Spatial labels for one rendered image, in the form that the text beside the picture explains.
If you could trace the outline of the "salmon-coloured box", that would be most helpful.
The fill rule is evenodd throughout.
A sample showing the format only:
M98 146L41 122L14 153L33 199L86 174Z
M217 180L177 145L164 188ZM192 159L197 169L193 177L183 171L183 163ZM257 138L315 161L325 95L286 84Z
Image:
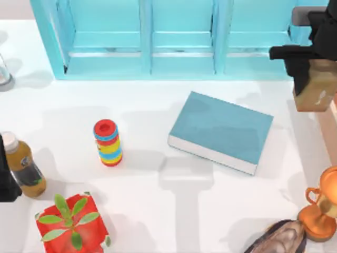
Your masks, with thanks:
M337 166L337 93L325 112L316 113L331 164Z

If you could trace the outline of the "blue book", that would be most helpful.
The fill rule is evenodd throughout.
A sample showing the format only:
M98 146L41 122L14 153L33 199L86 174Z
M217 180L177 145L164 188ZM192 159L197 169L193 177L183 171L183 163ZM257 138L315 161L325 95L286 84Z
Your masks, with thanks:
M168 145L254 175L273 116L192 91L169 135Z

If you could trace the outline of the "bronze trophy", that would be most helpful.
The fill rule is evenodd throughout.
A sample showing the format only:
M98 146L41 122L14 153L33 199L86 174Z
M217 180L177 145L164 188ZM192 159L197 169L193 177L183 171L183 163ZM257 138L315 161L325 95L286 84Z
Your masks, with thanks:
M310 203L298 219L303 223L308 238L315 242L330 240L337 231L337 166L327 168L317 188L305 192Z

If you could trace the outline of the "brown shoe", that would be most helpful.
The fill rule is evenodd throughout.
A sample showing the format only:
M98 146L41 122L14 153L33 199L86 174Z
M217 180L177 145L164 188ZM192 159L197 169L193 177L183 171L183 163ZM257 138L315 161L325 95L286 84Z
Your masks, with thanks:
M299 220L281 220L270 226L244 253L305 253L304 224Z

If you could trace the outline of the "light blue rack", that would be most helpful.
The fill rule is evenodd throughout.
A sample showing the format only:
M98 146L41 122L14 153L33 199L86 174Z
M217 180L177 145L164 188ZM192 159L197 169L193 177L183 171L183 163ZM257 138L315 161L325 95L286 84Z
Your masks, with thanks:
M309 45L295 7L327 0L30 0L59 80L284 80L272 46Z

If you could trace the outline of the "stack of coloured rings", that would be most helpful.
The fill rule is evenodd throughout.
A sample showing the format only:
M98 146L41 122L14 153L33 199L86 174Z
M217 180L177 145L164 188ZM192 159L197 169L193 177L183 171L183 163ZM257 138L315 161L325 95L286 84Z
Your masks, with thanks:
M102 119L93 127L93 134L101 162L113 167L123 158L121 142L117 125L110 119Z

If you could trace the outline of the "red pot with green plant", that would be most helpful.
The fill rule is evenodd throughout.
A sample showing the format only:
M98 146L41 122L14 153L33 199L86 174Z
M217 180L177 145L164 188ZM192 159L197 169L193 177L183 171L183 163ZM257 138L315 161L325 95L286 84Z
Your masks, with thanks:
M89 192L68 199L54 196L54 205L35 215L46 253L111 253L112 241Z

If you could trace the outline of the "amber bottle with white cap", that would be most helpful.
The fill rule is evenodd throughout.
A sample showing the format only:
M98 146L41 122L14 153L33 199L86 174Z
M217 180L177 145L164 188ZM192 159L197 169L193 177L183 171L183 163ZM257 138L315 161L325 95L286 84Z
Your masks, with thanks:
M2 132L1 136L8 166L22 192L30 198L39 197L46 190L47 182L34 162L29 145L12 132Z

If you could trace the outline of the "hourglass with grey base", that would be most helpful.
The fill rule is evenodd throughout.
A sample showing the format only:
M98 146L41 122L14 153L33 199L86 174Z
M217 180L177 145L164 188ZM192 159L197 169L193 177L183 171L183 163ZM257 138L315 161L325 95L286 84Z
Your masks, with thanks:
M15 81L8 70L4 58L0 53L0 92L9 91L14 87Z

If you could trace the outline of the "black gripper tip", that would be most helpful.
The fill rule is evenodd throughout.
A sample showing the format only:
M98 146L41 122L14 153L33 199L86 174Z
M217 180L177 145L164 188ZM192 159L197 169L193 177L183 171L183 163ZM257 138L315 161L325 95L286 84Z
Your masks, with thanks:
M22 190L9 169L3 137L0 134L0 202L14 202L22 195Z

